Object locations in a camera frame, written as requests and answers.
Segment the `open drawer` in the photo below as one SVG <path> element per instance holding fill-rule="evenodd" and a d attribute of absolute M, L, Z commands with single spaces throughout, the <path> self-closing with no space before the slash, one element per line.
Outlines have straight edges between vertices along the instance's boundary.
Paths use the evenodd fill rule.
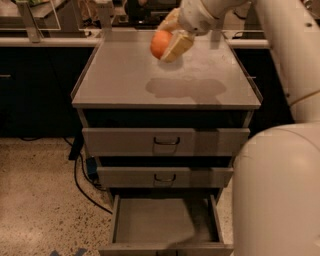
<path fill-rule="evenodd" d="M 115 196 L 105 256 L 228 256 L 213 195 Z"/>

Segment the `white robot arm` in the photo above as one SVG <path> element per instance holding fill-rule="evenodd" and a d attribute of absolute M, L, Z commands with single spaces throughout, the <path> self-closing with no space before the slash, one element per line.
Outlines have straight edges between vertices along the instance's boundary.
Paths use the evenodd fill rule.
<path fill-rule="evenodd" d="M 215 29 L 226 10 L 243 2 L 183 0 L 176 21 L 159 27 L 177 22 L 184 31 L 162 60 L 181 56 L 194 35 Z M 235 160 L 235 256 L 319 256 L 320 29 L 300 0 L 252 3 L 296 124 L 257 134 Z"/>

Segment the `drawer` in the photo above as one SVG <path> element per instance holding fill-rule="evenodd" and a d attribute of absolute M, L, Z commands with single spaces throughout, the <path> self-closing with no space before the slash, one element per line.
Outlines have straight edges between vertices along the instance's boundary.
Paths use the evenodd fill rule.
<path fill-rule="evenodd" d="M 215 198 L 116 195 L 104 256 L 227 256 Z"/>
<path fill-rule="evenodd" d="M 84 128 L 91 156 L 235 156 L 249 129 Z"/>
<path fill-rule="evenodd" d="M 109 188 L 223 188 L 232 168 L 98 167 L 101 185 Z"/>

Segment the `terrazzo floor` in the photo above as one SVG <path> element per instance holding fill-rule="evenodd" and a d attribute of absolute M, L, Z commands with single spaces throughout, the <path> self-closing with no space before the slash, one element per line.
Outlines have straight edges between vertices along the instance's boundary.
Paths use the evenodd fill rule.
<path fill-rule="evenodd" d="M 69 152 L 62 138 L 0 138 L 1 256 L 95 256 L 108 243 L 111 215 L 79 192 Z M 105 192 L 84 179 L 78 161 L 81 188 L 111 209 Z M 230 183 L 218 203 L 226 243 L 232 243 L 231 211 Z"/>

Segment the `cable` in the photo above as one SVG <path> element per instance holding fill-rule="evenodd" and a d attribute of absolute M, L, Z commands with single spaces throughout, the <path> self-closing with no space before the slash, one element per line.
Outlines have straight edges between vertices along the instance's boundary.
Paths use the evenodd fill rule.
<path fill-rule="evenodd" d="M 98 190 L 100 190 L 100 191 L 103 191 L 103 192 L 107 191 L 107 190 L 105 190 L 105 189 L 99 188 L 99 187 L 101 186 L 100 184 L 96 184 L 96 183 L 94 183 L 92 180 L 89 179 L 89 177 L 86 175 L 86 172 L 85 172 L 85 170 L 84 170 L 83 156 L 81 155 L 81 153 L 79 154 L 79 156 L 80 156 L 80 159 L 81 159 L 82 174 L 83 174 L 83 176 L 85 177 L 85 179 L 86 179 L 92 186 L 94 186 L 96 189 L 98 189 Z"/>
<path fill-rule="evenodd" d="M 65 142 L 67 142 L 67 144 L 68 144 L 70 147 L 73 146 L 72 143 L 71 143 L 70 141 L 68 141 L 68 139 L 67 139 L 66 137 L 63 137 L 63 140 L 64 140 Z"/>
<path fill-rule="evenodd" d="M 70 141 L 68 141 L 67 138 L 63 137 L 63 140 L 64 140 L 66 143 L 68 143 L 68 145 L 69 145 L 70 147 L 73 146 L 73 144 L 72 144 Z M 86 179 L 92 186 L 94 186 L 97 190 L 103 191 L 103 192 L 108 191 L 108 190 L 106 190 L 106 189 L 101 189 L 101 188 L 100 188 L 100 187 L 101 187 L 100 184 L 94 183 L 92 180 L 89 179 L 89 177 L 86 175 L 86 172 L 85 172 L 85 170 L 84 170 L 83 156 L 81 155 L 81 153 L 79 153 L 79 156 L 80 156 L 80 158 L 81 158 L 81 169 L 82 169 L 82 173 L 83 173 L 83 176 L 85 177 L 85 179 Z"/>
<path fill-rule="evenodd" d="M 112 214 L 112 211 L 110 211 L 109 209 L 103 207 L 102 205 L 98 204 L 96 201 L 94 201 L 91 197 L 89 197 L 80 187 L 78 180 L 77 180 L 77 161 L 78 158 L 74 161 L 74 181 L 76 183 L 77 188 L 80 190 L 80 192 L 90 201 L 92 202 L 95 206 L 98 206 L 100 209 L 102 209 L 103 211 L 106 211 L 107 213 Z"/>
<path fill-rule="evenodd" d="M 66 138 L 63 138 L 63 140 L 70 146 L 72 147 L 72 143 L 70 141 L 68 141 Z M 104 189 L 100 189 L 97 187 L 96 184 L 94 184 L 86 175 L 85 173 L 85 170 L 84 170 L 84 164 L 83 164 L 83 156 L 81 155 L 81 153 L 79 154 L 80 156 L 80 160 L 81 160 L 81 169 L 82 169 L 82 173 L 83 173 L 83 176 L 85 177 L 85 179 L 91 184 L 93 185 L 97 190 L 100 190 L 100 191 L 107 191 L 107 190 L 104 190 Z M 76 186 L 77 188 L 79 189 L 79 191 L 90 201 L 92 202 L 94 205 L 98 206 L 100 209 L 102 209 L 103 211 L 106 211 L 110 214 L 112 214 L 112 211 L 108 210 L 107 208 L 103 207 L 102 205 L 98 204 L 96 201 L 94 201 L 91 197 L 89 197 L 84 191 L 83 189 L 80 187 L 79 183 L 78 183 L 78 179 L 77 179 L 77 161 L 78 161 L 78 158 L 77 157 L 75 160 L 74 160 L 74 181 L 76 183 Z"/>

